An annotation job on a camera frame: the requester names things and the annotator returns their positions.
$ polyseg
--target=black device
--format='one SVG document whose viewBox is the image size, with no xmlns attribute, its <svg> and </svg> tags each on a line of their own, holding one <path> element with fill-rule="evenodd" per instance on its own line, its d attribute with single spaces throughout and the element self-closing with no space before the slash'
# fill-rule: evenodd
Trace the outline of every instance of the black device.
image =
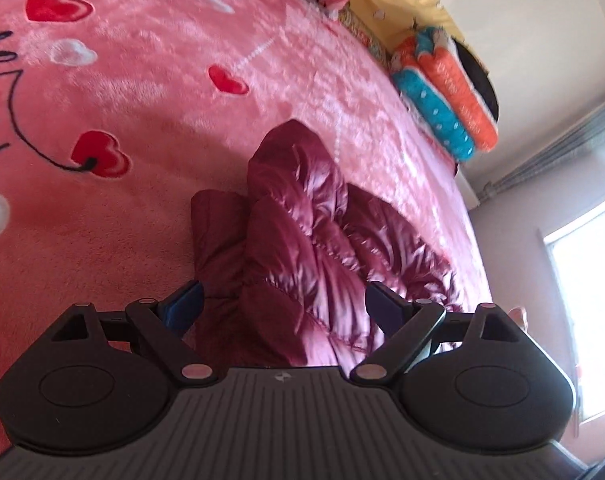
<svg viewBox="0 0 605 480">
<path fill-rule="evenodd" d="M 181 341 L 203 302 L 190 282 L 122 312 L 67 309 L 0 380 L 0 480 L 605 480 L 557 442 L 571 382 L 493 304 L 454 314 L 370 284 L 387 340 L 347 378 L 217 375 Z"/>
</svg>

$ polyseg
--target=red heart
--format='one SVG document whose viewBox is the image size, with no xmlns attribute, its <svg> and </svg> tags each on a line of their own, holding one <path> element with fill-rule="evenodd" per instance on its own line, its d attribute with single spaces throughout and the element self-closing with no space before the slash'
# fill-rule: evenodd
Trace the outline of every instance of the red heart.
<svg viewBox="0 0 605 480">
<path fill-rule="evenodd" d="M 228 94 L 244 95 L 249 92 L 249 86 L 239 77 L 231 75 L 231 72 L 220 65 L 211 65 L 209 70 L 209 79 L 212 80 L 215 87 L 221 92 Z"/>
<path fill-rule="evenodd" d="M 26 16 L 32 22 L 77 22 L 94 7 L 84 0 L 27 0 Z"/>
<path fill-rule="evenodd" d="M 83 133 L 71 152 L 71 160 L 80 165 L 89 158 L 96 159 L 91 173 L 105 178 L 123 176 L 132 167 L 132 161 L 118 148 L 118 139 L 98 130 Z"/>
</svg>

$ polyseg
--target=orange pillow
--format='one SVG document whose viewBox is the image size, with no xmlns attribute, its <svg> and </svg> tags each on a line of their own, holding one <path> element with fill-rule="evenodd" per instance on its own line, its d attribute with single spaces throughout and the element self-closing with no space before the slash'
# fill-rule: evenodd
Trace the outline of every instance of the orange pillow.
<svg viewBox="0 0 605 480">
<path fill-rule="evenodd" d="M 498 125 L 461 65 L 454 41 L 441 28 L 433 31 L 434 53 L 420 52 L 418 64 L 449 101 L 476 148 L 489 152 L 498 140 Z"/>
<path fill-rule="evenodd" d="M 391 58 L 391 71 L 398 72 L 403 68 L 420 68 L 416 60 L 416 36 L 409 36 L 399 46 L 397 46 L 394 55 Z"/>
</svg>

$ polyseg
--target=ribbed gray surface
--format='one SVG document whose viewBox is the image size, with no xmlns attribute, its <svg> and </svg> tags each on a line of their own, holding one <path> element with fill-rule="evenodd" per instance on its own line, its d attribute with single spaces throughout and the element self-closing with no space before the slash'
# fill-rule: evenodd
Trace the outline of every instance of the ribbed gray surface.
<svg viewBox="0 0 605 480">
<path fill-rule="evenodd" d="M 483 457 L 434 443 L 389 394 L 353 386 L 337 368 L 232 370 L 222 383 L 183 391 L 153 431 L 121 449 L 72 459 L 13 448 L 0 458 L 0 480 L 575 480 L 582 472 L 556 446 Z"/>
</svg>

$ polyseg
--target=bed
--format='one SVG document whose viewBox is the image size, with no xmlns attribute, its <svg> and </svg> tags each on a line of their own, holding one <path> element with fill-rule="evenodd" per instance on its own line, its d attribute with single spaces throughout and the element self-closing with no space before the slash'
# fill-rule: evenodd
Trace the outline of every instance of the bed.
<svg viewBox="0 0 605 480">
<path fill-rule="evenodd" d="M 0 376 L 71 303 L 193 277 L 190 198 L 290 118 L 489 301 L 453 161 L 305 0 L 0 0 Z"/>
</svg>

